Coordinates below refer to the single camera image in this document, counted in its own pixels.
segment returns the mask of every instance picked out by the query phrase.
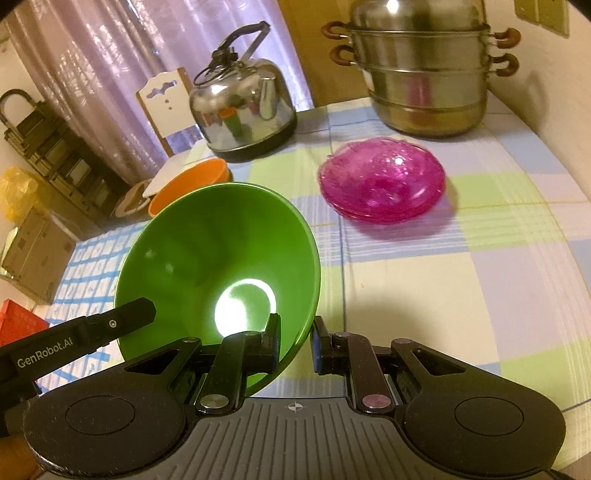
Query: orange bowl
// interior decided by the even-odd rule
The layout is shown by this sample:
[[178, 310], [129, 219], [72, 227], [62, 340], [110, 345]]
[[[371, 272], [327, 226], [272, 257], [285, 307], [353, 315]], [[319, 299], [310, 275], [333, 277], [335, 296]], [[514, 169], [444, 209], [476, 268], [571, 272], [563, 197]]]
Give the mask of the orange bowl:
[[198, 163], [169, 181], [150, 202], [148, 213], [153, 218], [164, 207], [182, 196], [213, 183], [230, 180], [228, 165], [221, 158], [212, 158]]

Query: translucent pink bowl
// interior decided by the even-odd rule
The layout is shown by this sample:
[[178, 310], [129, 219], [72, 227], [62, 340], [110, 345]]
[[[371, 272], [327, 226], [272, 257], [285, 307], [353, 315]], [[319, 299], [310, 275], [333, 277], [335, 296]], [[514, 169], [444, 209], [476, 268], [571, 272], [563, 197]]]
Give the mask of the translucent pink bowl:
[[318, 179], [339, 214], [369, 223], [415, 218], [445, 191], [445, 171], [431, 152], [388, 137], [340, 147], [322, 164]]

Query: red basket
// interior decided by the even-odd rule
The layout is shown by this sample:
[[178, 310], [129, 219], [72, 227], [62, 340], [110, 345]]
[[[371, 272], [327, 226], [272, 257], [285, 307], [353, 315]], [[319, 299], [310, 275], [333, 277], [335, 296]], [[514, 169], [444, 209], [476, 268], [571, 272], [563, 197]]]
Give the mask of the red basket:
[[0, 310], [0, 346], [49, 328], [49, 324], [12, 300]]

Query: human hand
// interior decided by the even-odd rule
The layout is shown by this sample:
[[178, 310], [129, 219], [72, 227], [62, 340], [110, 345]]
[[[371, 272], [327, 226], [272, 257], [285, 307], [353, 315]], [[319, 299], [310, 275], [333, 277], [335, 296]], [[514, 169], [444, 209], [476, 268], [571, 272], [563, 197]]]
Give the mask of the human hand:
[[40, 474], [23, 435], [0, 438], [1, 480], [33, 480]]

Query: wooden door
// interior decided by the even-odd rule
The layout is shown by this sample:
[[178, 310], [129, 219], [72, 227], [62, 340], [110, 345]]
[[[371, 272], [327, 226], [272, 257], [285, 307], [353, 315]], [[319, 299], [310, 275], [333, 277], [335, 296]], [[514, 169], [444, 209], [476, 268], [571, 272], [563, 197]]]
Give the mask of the wooden door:
[[329, 51], [339, 42], [320, 33], [320, 27], [327, 22], [348, 21], [349, 0], [277, 2], [290, 30], [314, 104], [322, 106], [367, 96], [363, 76], [357, 67], [342, 67], [329, 59]]

